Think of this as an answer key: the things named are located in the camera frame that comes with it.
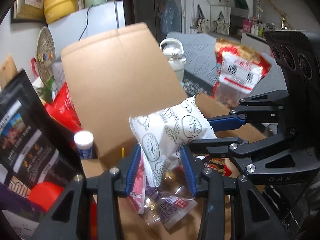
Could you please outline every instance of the white snack bag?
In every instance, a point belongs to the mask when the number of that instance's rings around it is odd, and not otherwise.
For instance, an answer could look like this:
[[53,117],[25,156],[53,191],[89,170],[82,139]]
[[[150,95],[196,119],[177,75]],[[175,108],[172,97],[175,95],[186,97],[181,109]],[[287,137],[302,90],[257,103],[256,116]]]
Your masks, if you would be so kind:
[[141,146],[144,168],[151,187],[161,186],[163,173],[181,165],[181,146],[195,139],[216,138],[195,96],[181,104],[148,116],[129,118],[130,128]]

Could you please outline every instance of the blue gripper pad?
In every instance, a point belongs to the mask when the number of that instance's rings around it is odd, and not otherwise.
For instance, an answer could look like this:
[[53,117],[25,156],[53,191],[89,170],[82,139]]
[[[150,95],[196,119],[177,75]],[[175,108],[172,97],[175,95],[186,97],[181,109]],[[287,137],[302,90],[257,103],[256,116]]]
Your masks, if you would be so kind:
[[180,156],[190,193],[193,197],[203,197],[204,192],[208,190],[207,185],[203,183],[201,178],[204,163],[193,156],[188,145],[181,148]]
[[129,196],[129,194],[133,190],[134,182],[135,182],[136,175],[139,168],[140,158],[141,158],[141,148],[140,148],[140,145],[137,144],[131,159],[131,165],[127,172],[126,187],[124,190],[126,196]]
[[215,132],[236,130],[246,124],[245,118],[239,117],[236,114],[208,118],[208,121]]

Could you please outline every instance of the refrigerator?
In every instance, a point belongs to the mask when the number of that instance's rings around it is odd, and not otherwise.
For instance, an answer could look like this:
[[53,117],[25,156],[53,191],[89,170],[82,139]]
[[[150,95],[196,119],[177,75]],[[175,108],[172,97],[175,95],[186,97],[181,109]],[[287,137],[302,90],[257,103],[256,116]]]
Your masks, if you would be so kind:
[[104,4],[85,8],[74,12],[48,25],[51,32],[56,58],[61,56],[61,50],[79,41],[81,34],[88,36],[112,29],[125,27],[123,1],[109,1]]

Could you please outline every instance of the white bottle cap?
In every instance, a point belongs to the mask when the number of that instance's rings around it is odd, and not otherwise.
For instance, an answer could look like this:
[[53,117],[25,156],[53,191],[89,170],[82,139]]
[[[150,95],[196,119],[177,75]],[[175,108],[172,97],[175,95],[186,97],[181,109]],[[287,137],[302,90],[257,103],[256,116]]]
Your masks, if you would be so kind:
[[87,150],[92,147],[93,134],[89,131],[77,132],[74,136],[74,141],[80,150]]

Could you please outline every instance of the camera lens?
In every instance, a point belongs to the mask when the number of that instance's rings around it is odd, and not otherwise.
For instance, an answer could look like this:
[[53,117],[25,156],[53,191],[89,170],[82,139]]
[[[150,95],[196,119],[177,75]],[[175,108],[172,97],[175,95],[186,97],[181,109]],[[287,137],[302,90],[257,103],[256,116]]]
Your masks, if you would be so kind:
[[280,52],[279,50],[276,48],[275,45],[272,45],[272,52],[273,52],[273,55],[275,55],[275,57],[279,60],[281,60],[281,56],[280,56]]
[[292,53],[290,52],[290,50],[289,50],[287,47],[282,46],[282,47],[281,47],[281,51],[282,51],[284,60],[286,61],[286,63],[288,64],[288,66],[289,66],[292,70],[295,70],[295,69],[296,69],[296,64],[295,64],[295,62],[294,62],[294,58],[293,58]]
[[302,73],[304,74],[304,76],[306,77],[306,79],[311,79],[312,78],[312,68],[311,68],[311,65],[310,65],[307,57],[303,54],[299,54],[298,61],[299,61],[300,69],[301,69]]

